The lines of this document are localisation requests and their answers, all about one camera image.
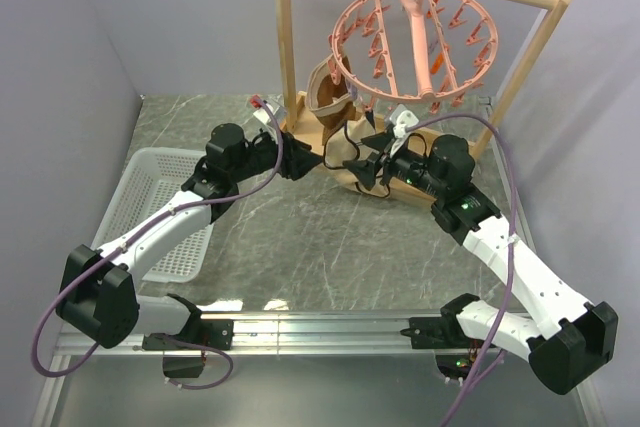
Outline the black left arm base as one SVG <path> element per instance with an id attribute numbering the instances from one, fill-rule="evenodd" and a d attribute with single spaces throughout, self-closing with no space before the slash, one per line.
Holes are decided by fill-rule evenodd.
<path id="1" fill-rule="evenodd" d="M 145 336 L 142 349 L 160 350 L 202 350 L 212 347 L 227 351 L 231 348 L 234 321 L 231 319 L 192 319 L 178 334 L 152 334 Z"/>

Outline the pink round clip hanger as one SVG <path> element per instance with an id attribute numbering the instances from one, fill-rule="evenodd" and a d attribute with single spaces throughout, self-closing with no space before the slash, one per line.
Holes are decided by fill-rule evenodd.
<path id="1" fill-rule="evenodd" d="M 416 93 L 403 93 L 398 88 L 385 24 L 385 13 L 389 10 L 385 0 L 354 0 L 338 17 L 328 38 L 333 82 L 338 84 L 344 79 L 348 92 L 354 96 L 366 92 L 374 100 L 429 102 L 432 113 L 436 113 L 446 99 L 450 99 L 453 106 L 461 105 L 467 91 L 484 85 L 483 78 L 497 56 L 499 35 L 493 18 L 476 0 L 398 2 L 408 21 Z M 477 16 L 477 24 L 464 39 L 463 46 L 475 47 L 478 51 L 471 62 L 470 73 L 460 76 L 446 34 L 466 24 L 467 13 Z M 347 65 L 345 44 L 356 33 L 371 40 L 367 57 L 374 62 L 372 77 L 385 79 L 387 88 L 366 84 Z"/>

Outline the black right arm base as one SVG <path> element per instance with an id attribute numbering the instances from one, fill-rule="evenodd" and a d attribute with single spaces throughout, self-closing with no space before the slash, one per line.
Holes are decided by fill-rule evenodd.
<path id="1" fill-rule="evenodd" d="M 413 349 L 456 349 L 470 341 L 453 321 L 445 317 L 411 317 L 407 336 Z"/>

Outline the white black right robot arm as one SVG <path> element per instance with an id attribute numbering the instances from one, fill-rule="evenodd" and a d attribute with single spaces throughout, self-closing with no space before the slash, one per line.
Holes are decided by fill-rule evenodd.
<path id="1" fill-rule="evenodd" d="M 415 349 L 462 348 L 490 340 L 526 360 L 550 391 L 565 395 L 613 356 L 618 315 L 606 302 L 591 303 L 562 281 L 516 235 L 498 207 L 472 182 L 475 161 L 467 142 L 437 138 L 420 155 L 381 133 L 364 138 L 371 153 L 344 167 L 366 188 L 404 182 L 434 197 L 431 213 L 440 228 L 481 260 L 524 307 L 524 317 L 501 313 L 473 294 L 441 309 L 438 326 L 410 321 L 404 335 Z"/>

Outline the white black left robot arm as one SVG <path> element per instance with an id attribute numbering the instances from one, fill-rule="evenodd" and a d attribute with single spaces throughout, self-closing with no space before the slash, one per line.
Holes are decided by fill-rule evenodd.
<path id="1" fill-rule="evenodd" d="M 201 310 L 175 294 L 138 295 L 142 278 L 187 237 L 224 215 L 240 199 L 241 182 L 266 171 L 298 180 L 321 162 L 310 145 L 289 133 L 262 131 L 247 140 L 237 124 L 217 126 L 193 174 L 144 225 L 97 250 L 82 245 L 69 255 L 57 316 L 104 348 L 131 334 L 166 335 L 180 349 L 203 343 Z"/>

